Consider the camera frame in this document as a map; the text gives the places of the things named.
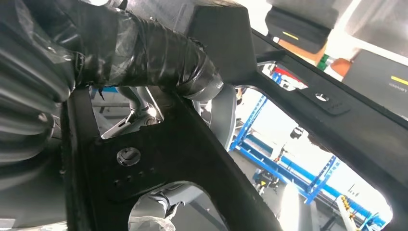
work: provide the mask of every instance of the metal bar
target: metal bar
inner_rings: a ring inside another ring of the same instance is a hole
[[[316,186],[316,188],[310,193],[310,196],[306,198],[305,204],[310,204],[315,198],[316,196],[320,193],[320,191],[323,189],[323,187],[326,185],[327,181],[329,180],[329,178],[332,176],[333,171],[335,171],[338,166],[340,165],[340,160],[337,159],[337,157],[335,157],[335,162],[333,162],[329,168],[329,170],[327,171],[327,173],[324,176],[324,179],[322,180],[322,182],[320,184],[318,184]]]
[[[254,120],[256,119],[256,117],[259,115],[260,110],[262,109],[262,106],[265,105],[266,103],[266,97],[262,96],[258,103],[256,104],[255,108],[253,109],[253,111],[251,112],[251,114],[249,115],[248,119],[246,120],[246,122],[244,123],[242,129],[240,130],[240,132],[238,133],[237,137],[234,139],[234,141],[232,142],[231,146],[229,147],[230,151],[234,150],[238,144],[240,144],[243,140],[244,137],[246,137],[246,134],[248,133],[248,130],[251,128],[251,125],[253,124]]]
[[[333,155],[330,160],[327,162],[327,164],[324,166],[324,168],[320,171],[320,173],[313,179],[313,181],[310,183],[309,187],[307,188],[308,192],[312,192],[313,187],[316,185],[318,180],[320,179],[321,176],[326,172],[327,169],[330,169],[333,166],[334,161],[336,160],[336,157]]]
[[[307,197],[307,193],[306,193],[307,184],[302,179],[293,175],[290,171],[283,168],[282,166],[279,166],[277,163],[273,161],[268,162],[269,160],[268,158],[262,160],[262,159],[259,159],[254,154],[247,151],[246,149],[243,149],[239,146],[237,147],[237,149],[242,154],[244,154],[246,157],[248,157],[251,161],[253,161],[256,165],[270,172],[275,177],[279,178],[282,182],[284,183],[294,182],[299,190],[299,193],[302,196]]]
[[[265,147],[268,147],[267,144],[263,143],[261,140],[258,140],[256,137],[249,136],[249,139],[252,142],[256,143],[259,147],[261,147],[263,149],[265,149]],[[266,160],[266,159],[268,159],[267,156],[260,153],[257,149],[251,148],[251,145],[246,141],[243,141],[242,144],[239,146],[239,148],[240,148],[239,151],[242,154],[244,154],[243,151],[242,151],[243,149],[246,150],[246,151],[250,150],[251,155],[257,157],[259,160],[264,159],[265,162],[268,162],[268,160]],[[299,174],[299,176],[305,178],[306,180],[312,181],[315,178],[315,176],[313,174],[311,174],[310,172],[304,170],[302,167],[300,167],[296,163],[292,162],[290,159],[288,159],[285,156],[282,157],[281,164],[285,164],[286,166],[290,166],[291,169],[292,169],[292,171],[291,171],[292,174]],[[322,180],[318,180],[316,182],[316,184],[320,184],[321,182],[322,182]],[[333,198],[337,198],[338,196],[341,195],[335,188],[333,188],[333,187],[331,187],[330,185],[327,185],[327,184],[324,184],[322,189],[324,191],[326,191],[328,194],[330,194]],[[309,193],[305,192],[302,195],[306,198],[306,196],[309,196]],[[358,210],[358,213],[361,214],[362,216],[369,217],[371,215],[371,213],[368,210],[366,210],[365,208],[363,208],[362,206],[360,206],[357,203],[351,204],[351,208],[353,210]]]

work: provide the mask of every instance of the wrapped hose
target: wrapped hose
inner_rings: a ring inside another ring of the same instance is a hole
[[[0,81],[0,162],[42,150],[75,86],[157,85],[198,101],[223,86],[199,42],[77,0],[0,2]]]

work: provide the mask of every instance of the blue metal rack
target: blue metal rack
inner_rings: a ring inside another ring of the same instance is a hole
[[[278,164],[271,160],[269,156],[265,156],[259,150],[251,146],[248,140],[250,140],[252,143],[256,143],[258,146],[265,149],[268,153],[271,153],[273,150],[271,147],[255,138],[252,134],[249,134],[252,124],[258,117],[259,113],[262,110],[262,107],[266,104],[267,101],[268,100],[265,96],[262,96],[259,99],[255,108],[239,131],[238,135],[232,141],[229,150],[231,151],[237,149],[252,162],[254,162],[257,166],[264,170],[267,170],[274,176],[278,177],[281,181],[285,183],[293,182],[297,186],[299,193],[306,198],[306,204],[311,203],[322,190],[329,193],[333,198],[337,198],[338,196],[340,196],[341,194],[337,190],[327,185],[327,181],[329,180],[330,176],[341,163],[341,161],[336,156],[332,156],[320,171],[320,173],[317,176],[314,176],[297,164],[293,163],[285,156],[281,158],[281,164]],[[351,202],[350,205],[353,210],[358,211],[361,215],[367,218],[372,217],[371,212],[369,212],[359,204]],[[375,223],[379,224],[380,226],[382,226],[382,224],[385,224],[384,221],[382,221],[380,218],[376,218]]]

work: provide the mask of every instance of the yellow stripe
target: yellow stripe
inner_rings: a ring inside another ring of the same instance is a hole
[[[395,76],[391,76],[391,79],[392,79],[392,80],[395,80],[395,81],[397,81],[397,82],[403,83],[403,84],[405,84],[405,85],[408,85],[408,81],[403,80],[403,79],[401,79],[401,78],[398,78],[398,77],[395,77]]]
[[[284,35],[287,35],[287,36],[289,36],[289,37],[291,37],[291,38],[295,39],[295,40],[299,40],[299,38],[298,38],[298,37],[296,37],[296,36],[294,36],[294,35],[291,35],[291,34],[289,34],[289,33],[288,33],[288,32],[286,32],[286,31],[282,31],[282,33],[283,33]]]

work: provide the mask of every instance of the orange object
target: orange object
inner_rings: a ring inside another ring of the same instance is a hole
[[[315,66],[319,64],[321,58],[324,55],[324,52],[326,51],[327,46],[327,43],[324,44],[323,48],[319,52],[313,54],[282,39],[279,40],[278,44]]]
[[[339,59],[336,59],[330,65],[330,68],[336,73],[338,73],[339,75],[344,77],[347,74],[348,70],[350,70],[351,64],[352,64],[351,61],[348,61],[343,58],[339,58]]]

